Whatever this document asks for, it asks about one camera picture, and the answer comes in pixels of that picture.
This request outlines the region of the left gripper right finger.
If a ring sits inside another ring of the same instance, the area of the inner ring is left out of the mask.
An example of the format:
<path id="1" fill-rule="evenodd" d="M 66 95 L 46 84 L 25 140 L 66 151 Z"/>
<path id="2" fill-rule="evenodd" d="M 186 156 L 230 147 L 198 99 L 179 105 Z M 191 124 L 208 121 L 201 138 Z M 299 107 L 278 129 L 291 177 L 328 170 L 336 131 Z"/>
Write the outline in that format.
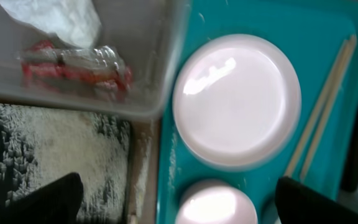
<path id="1" fill-rule="evenodd" d="M 275 206 L 282 224 L 358 224 L 358 213 L 289 177 L 277 182 Z"/>

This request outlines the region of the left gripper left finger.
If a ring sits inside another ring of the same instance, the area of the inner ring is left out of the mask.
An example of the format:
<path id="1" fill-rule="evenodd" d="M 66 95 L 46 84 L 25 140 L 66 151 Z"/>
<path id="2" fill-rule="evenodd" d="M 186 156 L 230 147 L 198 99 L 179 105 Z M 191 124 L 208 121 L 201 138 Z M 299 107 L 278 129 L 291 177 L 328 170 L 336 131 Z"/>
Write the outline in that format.
<path id="1" fill-rule="evenodd" d="M 80 175 L 71 172 L 2 210 L 0 223 L 74 223 L 83 194 Z"/>

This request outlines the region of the pink bowl with rice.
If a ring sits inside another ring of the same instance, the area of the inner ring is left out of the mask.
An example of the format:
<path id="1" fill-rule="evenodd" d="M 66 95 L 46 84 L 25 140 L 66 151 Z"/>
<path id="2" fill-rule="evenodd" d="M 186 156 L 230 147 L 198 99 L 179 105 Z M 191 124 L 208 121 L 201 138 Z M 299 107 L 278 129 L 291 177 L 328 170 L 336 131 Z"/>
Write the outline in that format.
<path id="1" fill-rule="evenodd" d="M 175 224 L 258 224 L 251 199 L 216 179 L 199 181 L 182 195 Z"/>

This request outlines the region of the red foil wrapper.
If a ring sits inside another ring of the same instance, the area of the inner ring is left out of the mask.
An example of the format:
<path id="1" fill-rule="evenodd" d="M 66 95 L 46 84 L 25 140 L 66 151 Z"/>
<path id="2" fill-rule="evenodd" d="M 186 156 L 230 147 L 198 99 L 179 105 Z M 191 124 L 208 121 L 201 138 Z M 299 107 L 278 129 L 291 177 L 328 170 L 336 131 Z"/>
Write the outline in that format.
<path id="1" fill-rule="evenodd" d="M 108 45 L 59 49 L 43 40 L 18 52 L 17 59 L 24 86 L 37 85 L 55 93 L 122 101 L 133 82 L 130 66 Z"/>

